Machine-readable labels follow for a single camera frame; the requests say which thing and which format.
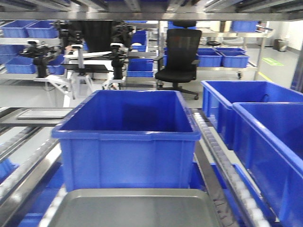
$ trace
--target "bin rim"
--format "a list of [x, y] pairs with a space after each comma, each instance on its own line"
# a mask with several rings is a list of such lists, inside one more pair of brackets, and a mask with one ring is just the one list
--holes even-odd
[[300, 102], [271, 102], [271, 103], [233, 103], [233, 108], [237, 114], [259, 134], [277, 153], [303, 177], [303, 160], [299, 158], [285, 143], [282, 142], [274, 133], [266, 128], [243, 105], [302, 105]]
[[[181, 102], [183, 111], [187, 117], [191, 131], [189, 132], [170, 132], [170, 131], [106, 131], [106, 130], [62, 130], [61, 128], [97, 93], [99, 92], [162, 92], [175, 93]], [[98, 140], [188, 140], [197, 141], [201, 138], [201, 132], [188, 108], [183, 96], [179, 91], [147, 91], [147, 90], [97, 90], [88, 96], [82, 103], [75, 107], [69, 114], [52, 130], [52, 137], [59, 139], [98, 139]]]
[[220, 82], [220, 83], [262, 83], [262, 84], [272, 84], [274, 86], [277, 87], [281, 87], [283, 89], [287, 89], [283, 86], [280, 86], [274, 82], [271, 81], [260, 81], [260, 80], [202, 80], [201, 84], [202, 86], [206, 87], [208, 89], [208, 91], [214, 95], [216, 98], [223, 100], [223, 105], [224, 107], [228, 108], [228, 109], [233, 109], [233, 105], [230, 101], [228, 101], [223, 95], [220, 94], [220, 92], [218, 92], [212, 85], [209, 84], [209, 82]]

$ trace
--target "trash can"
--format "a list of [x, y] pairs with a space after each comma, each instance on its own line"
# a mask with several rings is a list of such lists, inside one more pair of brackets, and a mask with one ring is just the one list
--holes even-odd
[[274, 50], [278, 50], [279, 41], [282, 41], [282, 39], [275, 39], [275, 40], [274, 40], [274, 46], [273, 46], [273, 49], [274, 49]]
[[288, 41], [278, 40], [278, 51], [285, 52], [288, 47]]

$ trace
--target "blue plastic crate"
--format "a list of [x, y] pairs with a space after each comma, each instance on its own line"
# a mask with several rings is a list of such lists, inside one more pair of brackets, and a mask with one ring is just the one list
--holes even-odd
[[235, 102], [303, 102], [303, 94], [266, 81], [202, 81], [202, 109], [233, 149]]
[[146, 23], [147, 20], [126, 20], [126, 23]]
[[63, 184], [62, 166], [51, 178], [18, 227], [37, 227]]
[[0, 55], [2, 54], [18, 54], [23, 51], [23, 45], [0, 45]]
[[145, 52], [147, 50], [147, 34], [146, 31], [137, 31], [133, 34], [132, 44], [139, 43], [141, 46], [132, 45], [134, 50], [138, 50], [139, 52]]
[[234, 32], [255, 32], [257, 21], [233, 21], [231, 30]]
[[33, 74], [36, 67], [32, 58], [17, 56], [5, 64], [8, 73]]
[[153, 77], [153, 59], [130, 59], [127, 68], [128, 77]]
[[246, 50], [242, 49], [242, 48], [231, 48], [231, 47], [216, 47], [215, 50], [221, 52], [226, 52], [226, 51], [236, 51], [236, 52], [242, 52], [242, 53], [246, 53]]
[[87, 46], [87, 43], [84, 41], [84, 43], [83, 43], [83, 50], [85, 50], [85, 51], [88, 51], [89, 50], [89, 48], [88, 48], [88, 46]]
[[20, 222], [18, 227], [38, 227], [39, 222], [41, 221], [43, 214], [30, 213], [26, 214], [23, 220]]
[[2, 183], [17, 167], [18, 165], [11, 163], [8, 158], [0, 163], [0, 183]]
[[236, 51], [221, 51], [222, 54], [222, 66], [228, 68], [246, 68], [248, 59], [250, 58], [243, 52]]
[[36, 22], [36, 20], [15, 20], [1, 26], [4, 37], [7, 38], [27, 38], [26, 27]]
[[52, 21], [40, 20], [28, 27], [26, 30], [31, 38], [56, 38], [59, 33], [57, 29], [51, 25]]
[[215, 51], [214, 48], [198, 48], [198, 52], [201, 52], [201, 51]]
[[198, 59], [200, 67], [220, 67], [222, 55], [216, 51], [198, 51]]
[[61, 65], [64, 62], [63, 54], [60, 54], [55, 60], [48, 63], [47, 68], [50, 74], [62, 75], [65, 68]]
[[284, 227], [303, 226], [303, 103], [235, 103], [234, 149]]
[[[174, 26], [174, 22], [173, 21], [168, 21], [168, 28], [167, 29], [174, 29], [174, 28], [183, 28], [183, 27], [179, 27], [179, 26]], [[187, 29], [194, 29], [196, 30], [197, 27], [194, 26], [194, 27], [188, 27]]]
[[0, 64], [5, 64], [6, 62], [12, 60], [14, 57], [16, 57], [16, 54], [1, 54]]
[[67, 191], [188, 188], [200, 131], [176, 91], [96, 91], [52, 131]]

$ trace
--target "gray floor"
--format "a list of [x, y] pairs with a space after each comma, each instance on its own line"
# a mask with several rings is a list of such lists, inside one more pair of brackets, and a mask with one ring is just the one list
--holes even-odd
[[[248, 55], [252, 62], [256, 62], [258, 56], [258, 49], [248, 49]], [[294, 69], [296, 66], [298, 55], [292, 52], [278, 52], [272, 48], [264, 50], [264, 57], [270, 57], [284, 66], [270, 66], [264, 61], [261, 61], [260, 72], [265, 75], [265, 78], [273, 80], [274, 82], [284, 86], [290, 87]], [[243, 80], [253, 80], [254, 72], [245, 72]], [[265, 80], [264, 77], [258, 76], [258, 80]], [[237, 80], [236, 72], [232, 71], [198, 71], [197, 80], [190, 83], [182, 84], [183, 88], [199, 92], [199, 100], [194, 100], [193, 95], [183, 94], [189, 107], [201, 107], [202, 105], [202, 80]], [[148, 84], [153, 85], [155, 89], [154, 79], [127, 79], [127, 85]], [[95, 88], [101, 89], [100, 81], [95, 82]], [[33, 81], [16, 81], [16, 80], [0, 80], [0, 106], [11, 107], [62, 107], [63, 94], [56, 89], [45, 91], [45, 84], [43, 82]], [[146, 89], [143, 87], [133, 88], [126, 87], [123, 89]], [[71, 106], [76, 106], [81, 100], [73, 100]], [[0, 144], [16, 134], [22, 128], [15, 128], [12, 131], [0, 136]], [[50, 136], [50, 129], [44, 129], [41, 133], [35, 136], [32, 140], [26, 143], [15, 155], [11, 158], [14, 162], [21, 163], [26, 160], [29, 155], [38, 148], [43, 141]]]

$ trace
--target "metal rail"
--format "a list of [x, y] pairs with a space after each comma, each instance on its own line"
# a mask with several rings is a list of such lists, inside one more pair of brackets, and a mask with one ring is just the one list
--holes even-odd
[[0, 136], [10, 130], [10, 127], [0, 127]]
[[210, 198], [213, 200], [217, 215], [223, 227], [238, 227], [239, 224], [232, 212], [232, 209], [225, 197], [225, 194], [216, 178], [214, 170], [198, 142], [196, 144], [195, 158], [200, 168], [202, 178], [207, 188]]
[[11, 191], [19, 185], [22, 180], [45, 158], [52, 150], [58, 140], [48, 139], [43, 143], [22, 165], [20, 165], [4, 182], [0, 185], [0, 204], [9, 196]]
[[[15, 184], [16, 177], [21, 179], [28, 174], [23, 182], [0, 205], [0, 227], [8, 227], [8, 223], [12, 220], [15, 213], [22, 207], [41, 179], [55, 165], [61, 154], [60, 149], [53, 149], [55, 142], [54, 140], [50, 140], [42, 145], [32, 155], [30, 160], [24, 164], [24, 167], [19, 167], [22, 169], [21, 171], [18, 172], [17, 169], [5, 180], [5, 183], [1, 184], [0, 192], [5, 191], [2, 195], [7, 194]], [[23, 171], [28, 170], [30, 166], [35, 166], [35, 168], [30, 173], [24, 174]]]
[[52, 218], [55, 215], [55, 211], [58, 210], [61, 202], [63, 201], [64, 197], [66, 196], [67, 191], [65, 186], [63, 185], [59, 192], [57, 193], [56, 197], [52, 201], [51, 205], [48, 207], [47, 211], [45, 212], [44, 216], [42, 217], [38, 227], [48, 227]]
[[30, 138], [32, 138], [42, 128], [40, 127], [26, 127], [14, 137], [0, 145], [0, 163], [3, 162], [14, 151], [25, 144]]
[[270, 227], [270, 224], [264, 218], [262, 210], [257, 206], [247, 186], [241, 180], [239, 174], [235, 171], [231, 162], [211, 133], [209, 127], [206, 125], [204, 119], [201, 117], [201, 114], [196, 111], [193, 116], [199, 125], [203, 135], [203, 140], [208, 146], [209, 151], [217, 163], [217, 166], [221, 169], [224, 177], [228, 180], [229, 187], [231, 188], [234, 197], [237, 199], [237, 202], [240, 205], [241, 213], [244, 215], [243, 221], [245, 222], [246, 226]]

